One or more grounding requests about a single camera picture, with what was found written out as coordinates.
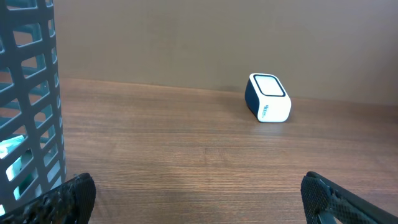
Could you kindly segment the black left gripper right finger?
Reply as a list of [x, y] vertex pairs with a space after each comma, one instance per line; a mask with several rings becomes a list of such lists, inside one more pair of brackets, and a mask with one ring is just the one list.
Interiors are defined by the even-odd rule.
[[307, 223], [397, 223], [397, 217], [309, 171], [301, 182], [301, 196]]

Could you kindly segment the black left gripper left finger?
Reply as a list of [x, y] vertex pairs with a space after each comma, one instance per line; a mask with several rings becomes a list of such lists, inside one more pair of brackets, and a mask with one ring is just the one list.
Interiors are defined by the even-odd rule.
[[95, 182], [89, 173], [82, 173], [2, 215], [1, 224], [88, 224], [95, 199]]

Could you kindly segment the green glove package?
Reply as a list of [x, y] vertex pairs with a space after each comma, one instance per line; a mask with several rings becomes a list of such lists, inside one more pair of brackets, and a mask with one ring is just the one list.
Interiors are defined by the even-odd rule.
[[[25, 137], [18, 135], [13, 138], [1, 141], [1, 159], [7, 157], [24, 142]], [[12, 162], [12, 164], [6, 169], [5, 173], [8, 181], [12, 181], [17, 177], [21, 170], [32, 160], [31, 149], [26, 150], [21, 156]], [[28, 186], [34, 181], [37, 174], [36, 171], [29, 174], [14, 190], [13, 196], [15, 200], [19, 200], [21, 195], [26, 191]]]

